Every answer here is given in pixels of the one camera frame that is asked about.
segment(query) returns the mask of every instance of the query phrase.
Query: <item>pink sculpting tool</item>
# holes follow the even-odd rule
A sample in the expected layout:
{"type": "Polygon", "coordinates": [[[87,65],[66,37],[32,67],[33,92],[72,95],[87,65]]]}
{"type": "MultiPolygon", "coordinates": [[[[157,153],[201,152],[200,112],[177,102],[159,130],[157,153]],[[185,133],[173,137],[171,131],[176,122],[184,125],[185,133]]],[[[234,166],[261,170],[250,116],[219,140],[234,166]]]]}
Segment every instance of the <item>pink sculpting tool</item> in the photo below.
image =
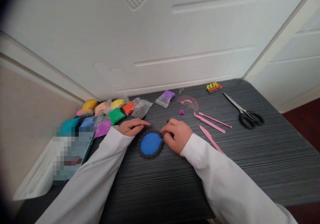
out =
{"type": "Polygon", "coordinates": [[[206,137],[209,139],[209,141],[211,141],[211,143],[213,144],[213,146],[217,149],[217,151],[223,153],[223,151],[221,151],[220,147],[214,142],[214,140],[212,139],[212,136],[210,135],[210,133],[201,125],[199,125],[201,131],[203,131],[203,133],[206,135],[206,137]]]}
{"type": "Polygon", "coordinates": [[[217,129],[218,131],[221,131],[222,133],[226,133],[225,130],[223,130],[223,129],[221,129],[220,127],[216,126],[216,125],[213,124],[212,122],[209,122],[209,121],[207,121],[206,119],[204,119],[203,117],[196,115],[196,112],[195,112],[195,111],[193,112],[193,115],[194,115],[196,118],[200,119],[200,121],[208,124],[209,126],[217,129]]]}
{"type": "Polygon", "coordinates": [[[229,125],[227,125],[227,124],[225,124],[225,123],[223,123],[223,122],[221,122],[221,121],[218,121],[218,120],[216,120],[216,119],[214,119],[214,118],[212,118],[212,117],[206,116],[205,114],[203,114],[203,113],[201,113],[201,112],[199,112],[199,115],[205,116],[205,117],[207,117],[207,118],[209,118],[209,119],[211,119],[211,120],[214,120],[214,121],[216,121],[216,122],[219,122],[219,123],[222,124],[222,125],[225,125],[225,126],[227,126],[227,127],[232,128],[232,126],[229,126],[229,125]]]}

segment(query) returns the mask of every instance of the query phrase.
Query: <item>purple clay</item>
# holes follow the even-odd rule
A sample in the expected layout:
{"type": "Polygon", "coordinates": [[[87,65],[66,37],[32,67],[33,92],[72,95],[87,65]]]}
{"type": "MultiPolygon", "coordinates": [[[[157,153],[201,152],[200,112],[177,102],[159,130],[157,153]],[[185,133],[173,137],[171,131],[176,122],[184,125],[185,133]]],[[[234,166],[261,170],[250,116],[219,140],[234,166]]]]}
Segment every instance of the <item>purple clay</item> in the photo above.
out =
{"type": "Polygon", "coordinates": [[[163,93],[163,98],[171,100],[174,97],[174,92],[165,90],[163,93]]]}
{"type": "Polygon", "coordinates": [[[109,130],[110,130],[110,128],[111,128],[111,126],[112,126],[112,124],[111,124],[111,121],[109,119],[104,120],[103,122],[101,122],[97,126],[97,130],[96,130],[96,133],[94,135],[94,138],[107,135],[109,130]]]}

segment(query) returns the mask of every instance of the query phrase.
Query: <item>child's hand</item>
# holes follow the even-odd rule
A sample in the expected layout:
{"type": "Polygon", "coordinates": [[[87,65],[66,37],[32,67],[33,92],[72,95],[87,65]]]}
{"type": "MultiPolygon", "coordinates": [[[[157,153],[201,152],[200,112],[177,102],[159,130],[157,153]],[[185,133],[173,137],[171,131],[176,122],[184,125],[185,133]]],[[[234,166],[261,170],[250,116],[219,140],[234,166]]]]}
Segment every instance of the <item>child's hand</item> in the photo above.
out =
{"type": "Polygon", "coordinates": [[[161,133],[163,132],[166,132],[164,140],[168,146],[179,155],[193,133],[187,124],[174,118],[171,118],[168,124],[161,129],[161,133]]]}
{"type": "Polygon", "coordinates": [[[150,123],[136,118],[122,122],[118,131],[125,136],[133,137],[141,132],[144,126],[150,126],[150,123]]]}

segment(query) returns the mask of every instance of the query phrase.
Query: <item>white door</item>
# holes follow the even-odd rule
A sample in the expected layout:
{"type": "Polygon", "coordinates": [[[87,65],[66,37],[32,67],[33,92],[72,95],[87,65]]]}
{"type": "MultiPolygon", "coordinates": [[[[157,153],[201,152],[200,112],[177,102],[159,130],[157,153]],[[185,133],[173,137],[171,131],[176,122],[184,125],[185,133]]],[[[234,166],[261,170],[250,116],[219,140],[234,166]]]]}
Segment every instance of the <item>white door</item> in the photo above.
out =
{"type": "Polygon", "coordinates": [[[241,78],[301,0],[14,0],[3,30],[100,99],[241,78]]]}

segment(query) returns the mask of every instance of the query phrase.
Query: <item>scissor handle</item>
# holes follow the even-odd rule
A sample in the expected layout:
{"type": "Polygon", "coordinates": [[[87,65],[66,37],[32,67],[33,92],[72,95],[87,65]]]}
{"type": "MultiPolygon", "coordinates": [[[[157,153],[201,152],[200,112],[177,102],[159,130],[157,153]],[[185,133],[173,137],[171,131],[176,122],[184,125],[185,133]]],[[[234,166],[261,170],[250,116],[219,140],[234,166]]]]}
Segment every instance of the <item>scissor handle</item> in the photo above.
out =
{"type": "Polygon", "coordinates": [[[249,129],[256,128],[256,124],[254,123],[254,121],[243,112],[240,113],[239,120],[242,123],[242,125],[244,125],[246,128],[249,128],[249,129]]]}
{"type": "Polygon", "coordinates": [[[257,125],[263,125],[264,119],[258,113],[253,111],[247,111],[247,113],[253,118],[253,122],[257,125]]]}

